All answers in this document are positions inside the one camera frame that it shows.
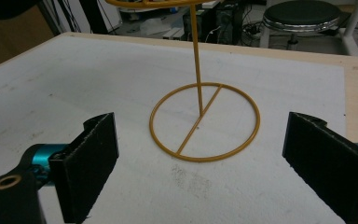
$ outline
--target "workbench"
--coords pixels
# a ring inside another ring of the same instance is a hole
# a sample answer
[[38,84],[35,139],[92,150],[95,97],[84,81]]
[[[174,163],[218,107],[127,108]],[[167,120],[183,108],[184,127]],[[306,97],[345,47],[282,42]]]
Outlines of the workbench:
[[[204,81],[237,87],[260,109],[254,142],[223,161],[177,160],[148,130],[161,97],[196,81],[189,42],[66,33],[0,64],[0,175],[31,145],[70,143],[82,122],[115,112],[120,157],[86,223],[343,223],[285,161],[282,143],[290,110],[358,142],[358,57],[201,43],[200,66]],[[170,147],[197,118],[193,93],[157,114]],[[211,108],[219,117],[205,118],[187,153],[235,147],[248,132],[247,105],[221,97]],[[62,223],[55,189],[39,199],[47,222]]]

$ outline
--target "stool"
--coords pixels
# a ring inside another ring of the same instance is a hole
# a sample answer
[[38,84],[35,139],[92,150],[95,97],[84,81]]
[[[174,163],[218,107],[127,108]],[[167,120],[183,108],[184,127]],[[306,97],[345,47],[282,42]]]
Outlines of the stool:
[[289,1],[269,7],[263,24],[271,30],[292,33],[287,49],[295,50],[296,34],[321,32],[338,24],[341,11],[322,1]]

